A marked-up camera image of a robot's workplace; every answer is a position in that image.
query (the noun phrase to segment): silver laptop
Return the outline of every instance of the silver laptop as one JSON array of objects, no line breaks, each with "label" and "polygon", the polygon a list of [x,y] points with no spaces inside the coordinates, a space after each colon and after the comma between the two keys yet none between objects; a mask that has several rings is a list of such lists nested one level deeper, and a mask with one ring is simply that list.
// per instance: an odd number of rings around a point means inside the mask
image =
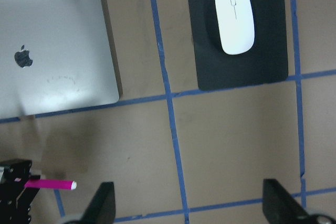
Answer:
[{"label": "silver laptop", "polygon": [[0,0],[0,119],[119,99],[101,0]]}]

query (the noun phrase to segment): white mouse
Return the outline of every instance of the white mouse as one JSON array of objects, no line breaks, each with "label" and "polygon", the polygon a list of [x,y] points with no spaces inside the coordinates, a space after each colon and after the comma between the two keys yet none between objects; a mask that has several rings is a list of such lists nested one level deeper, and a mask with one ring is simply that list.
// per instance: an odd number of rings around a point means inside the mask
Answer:
[{"label": "white mouse", "polygon": [[220,42],[228,55],[247,52],[254,43],[250,0],[215,0]]}]

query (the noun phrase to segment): pink stick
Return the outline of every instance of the pink stick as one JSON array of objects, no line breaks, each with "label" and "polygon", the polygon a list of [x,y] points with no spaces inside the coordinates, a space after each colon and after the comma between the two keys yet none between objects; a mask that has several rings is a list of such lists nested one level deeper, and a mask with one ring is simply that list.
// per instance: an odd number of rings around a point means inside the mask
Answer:
[{"label": "pink stick", "polygon": [[77,183],[75,181],[65,180],[36,179],[28,180],[25,184],[25,188],[27,187],[74,190],[77,187]]}]

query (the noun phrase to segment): metal bolt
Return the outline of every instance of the metal bolt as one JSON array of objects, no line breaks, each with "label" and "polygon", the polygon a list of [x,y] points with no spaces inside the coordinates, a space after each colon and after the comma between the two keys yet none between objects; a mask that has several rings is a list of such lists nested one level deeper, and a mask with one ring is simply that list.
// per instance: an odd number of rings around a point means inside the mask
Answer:
[{"label": "metal bolt", "polygon": [[319,224],[331,224],[331,220],[329,218],[327,218],[326,216],[319,216],[317,217],[317,222]]}]

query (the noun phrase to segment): apple logo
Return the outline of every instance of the apple logo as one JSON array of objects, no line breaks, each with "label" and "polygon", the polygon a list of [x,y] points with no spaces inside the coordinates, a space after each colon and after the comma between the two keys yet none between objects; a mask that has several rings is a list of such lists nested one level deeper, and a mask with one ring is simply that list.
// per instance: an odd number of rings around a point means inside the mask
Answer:
[{"label": "apple logo", "polygon": [[29,57],[29,51],[24,49],[25,45],[21,47],[20,52],[16,52],[14,55],[16,63],[22,68],[30,67],[33,64],[33,60]]}]

